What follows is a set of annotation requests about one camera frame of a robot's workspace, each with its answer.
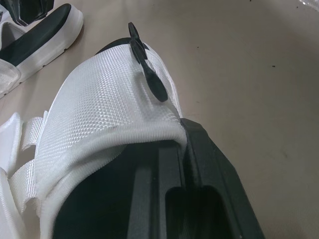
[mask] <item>white webbing strap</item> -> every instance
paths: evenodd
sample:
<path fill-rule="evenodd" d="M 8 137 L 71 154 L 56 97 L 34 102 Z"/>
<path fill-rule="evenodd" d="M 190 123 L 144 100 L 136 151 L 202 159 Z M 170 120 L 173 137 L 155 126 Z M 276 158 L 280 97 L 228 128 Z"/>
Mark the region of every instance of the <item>white webbing strap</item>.
<path fill-rule="evenodd" d="M 19 168 L 8 181 L 16 208 L 22 215 L 26 203 L 36 197 L 34 160 L 27 162 Z"/>
<path fill-rule="evenodd" d="M 21 139 L 21 150 L 29 148 L 32 145 L 36 145 L 41 129 L 42 129 L 43 118 L 34 117 L 27 123 L 23 124 L 22 128 L 22 139 Z"/>
<path fill-rule="evenodd" d="M 0 168 L 0 237 L 25 239 L 26 229 L 12 198 L 5 171 Z"/>
<path fill-rule="evenodd" d="M 0 94 L 10 90 L 20 77 L 21 72 L 14 65 L 0 59 Z"/>

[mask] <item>white strap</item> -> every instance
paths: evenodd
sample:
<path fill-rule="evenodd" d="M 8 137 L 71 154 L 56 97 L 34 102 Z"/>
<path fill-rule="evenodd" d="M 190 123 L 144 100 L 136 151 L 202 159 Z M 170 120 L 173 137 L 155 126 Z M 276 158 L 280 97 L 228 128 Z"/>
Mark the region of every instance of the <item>white strap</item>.
<path fill-rule="evenodd" d="M 32 145 L 36 145 L 41 130 L 42 130 L 43 118 L 34 117 L 27 123 L 23 124 L 21 150 L 24 151 Z"/>
<path fill-rule="evenodd" d="M 21 131 L 22 122 L 18 113 L 0 126 L 0 168 L 9 176 L 14 173 Z"/>
<path fill-rule="evenodd" d="M 14 65 L 0 59 L 0 94 L 9 91 L 20 77 L 21 72 Z"/>
<path fill-rule="evenodd" d="M 18 213 L 5 171 L 0 168 L 0 237 L 4 239 L 25 239 L 26 229 Z"/>
<path fill-rule="evenodd" d="M 12 196 L 22 215 L 26 203 L 36 197 L 35 180 L 34 180 L 34 160 L 27 162 L 9 179 Z"/>

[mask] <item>slide sandal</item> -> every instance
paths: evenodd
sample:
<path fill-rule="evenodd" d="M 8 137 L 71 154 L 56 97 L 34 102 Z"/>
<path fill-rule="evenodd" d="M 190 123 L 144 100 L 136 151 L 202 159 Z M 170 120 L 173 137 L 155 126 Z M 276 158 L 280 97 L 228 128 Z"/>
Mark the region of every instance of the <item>slide sandal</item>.
<path fill-rule="evenodd" d="M 68 3 L 29 32 L 11 22 L 3 22 L 0 25 L 0 98 L 69 48 L 82 25 L 82 12 Z"/>

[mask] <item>white sole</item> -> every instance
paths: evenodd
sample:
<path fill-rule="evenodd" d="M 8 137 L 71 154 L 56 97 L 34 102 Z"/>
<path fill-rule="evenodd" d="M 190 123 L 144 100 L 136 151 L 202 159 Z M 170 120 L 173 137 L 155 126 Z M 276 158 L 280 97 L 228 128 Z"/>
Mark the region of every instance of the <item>white sole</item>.
<path fill-rule="evenodd" d="M 82 12 L 71 5 L 68 18 L 61 29 L 17 66 L 17 69 L 21 72 L 20 79 L 8 91 L 1 93 L 0 99 L 69 48 L 80 34 L 82 26 Z"/>

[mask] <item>floor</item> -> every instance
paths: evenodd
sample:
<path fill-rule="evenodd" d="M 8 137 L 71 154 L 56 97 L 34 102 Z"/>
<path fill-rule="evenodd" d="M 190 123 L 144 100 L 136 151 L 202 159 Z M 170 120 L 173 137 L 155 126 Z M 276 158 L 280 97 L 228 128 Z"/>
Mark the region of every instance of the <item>floor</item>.
<path fill-rule="evenodd" d="M 0 124 L 42 116 L 68 74 L 132 21 L 167 65 L 184 116 L 237 169 L 265 237 L 319 238 L 319 12 L 297 0 L 69 2 L 84 14 L 80 37 L 0 100 Z"/>

